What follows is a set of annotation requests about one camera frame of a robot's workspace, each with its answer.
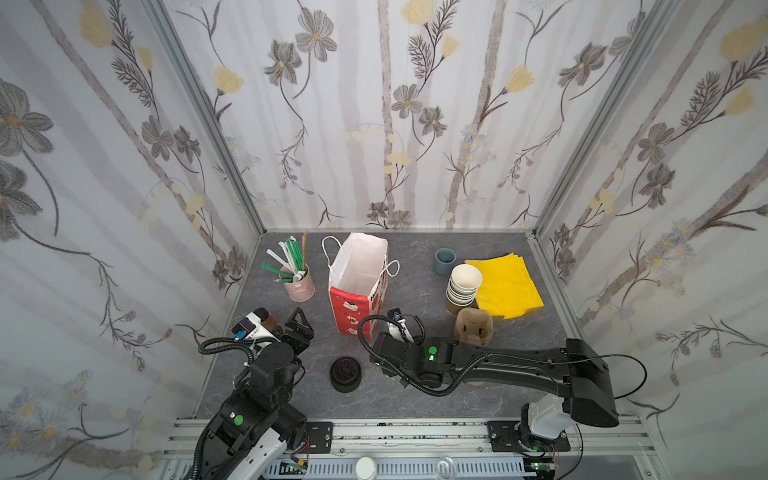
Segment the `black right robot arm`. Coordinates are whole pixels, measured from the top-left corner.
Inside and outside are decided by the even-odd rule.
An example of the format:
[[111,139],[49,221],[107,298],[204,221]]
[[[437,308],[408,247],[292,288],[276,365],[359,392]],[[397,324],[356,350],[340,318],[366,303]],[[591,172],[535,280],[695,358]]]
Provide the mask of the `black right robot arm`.
[[620,397],[607,358],[581,339],[534,350],[477,346],[425,333],[409,339],[403,322],[382,315],[361,320],[357,337],[385,375],[432,397],[449,396],[470,382],[543,392],[522,407],[514,429],[524,449],[551,446],[571,426],[610,429],[620,423]]

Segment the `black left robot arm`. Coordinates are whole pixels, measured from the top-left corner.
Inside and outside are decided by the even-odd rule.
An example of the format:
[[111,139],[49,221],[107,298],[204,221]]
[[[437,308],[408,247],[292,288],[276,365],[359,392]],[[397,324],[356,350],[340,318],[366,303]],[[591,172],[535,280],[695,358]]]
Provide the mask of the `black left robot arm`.
[[281,455],[308,446],[307,417],[290,405],[297,374],[306,372],[299,355],[314,338],[301,308],[277,333],[259,308],[243,317],[231,337],[198,345],[202,355],[227,351],[246,355],[231,394],[202,429],[187,479],[261,479]]

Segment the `brown syrup bottle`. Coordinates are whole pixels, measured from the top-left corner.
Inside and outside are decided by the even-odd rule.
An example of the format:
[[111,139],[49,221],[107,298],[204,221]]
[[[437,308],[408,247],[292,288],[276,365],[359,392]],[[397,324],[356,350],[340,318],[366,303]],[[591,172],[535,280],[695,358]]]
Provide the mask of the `brown syrup bottle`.
[[260,325],[269,331],[273,336],[280,337],[283,333],[282,327],[277,323],[274,316],[265,308],[257,308],[254,314],[259,318]]

